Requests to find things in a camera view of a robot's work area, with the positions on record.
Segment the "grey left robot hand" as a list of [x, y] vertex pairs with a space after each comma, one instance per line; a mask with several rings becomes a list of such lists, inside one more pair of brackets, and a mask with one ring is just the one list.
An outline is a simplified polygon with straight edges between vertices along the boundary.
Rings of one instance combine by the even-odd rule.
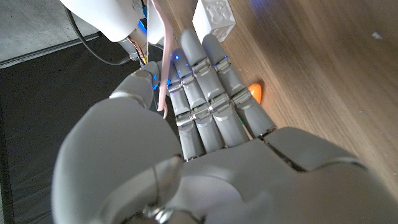
[[356, 156], [276, 128], [214, 35], [180, 43], [65, 138], [55, 223], [397, 222], [397, 200]]

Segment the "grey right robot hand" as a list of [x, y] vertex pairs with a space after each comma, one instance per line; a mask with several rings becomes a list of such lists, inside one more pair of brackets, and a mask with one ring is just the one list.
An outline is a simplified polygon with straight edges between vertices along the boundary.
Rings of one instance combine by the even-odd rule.
[[138, 61], [141, 66], [147, 63], [147, 34], [144, 30], [136, 28], [118, 43], [131, 60]]

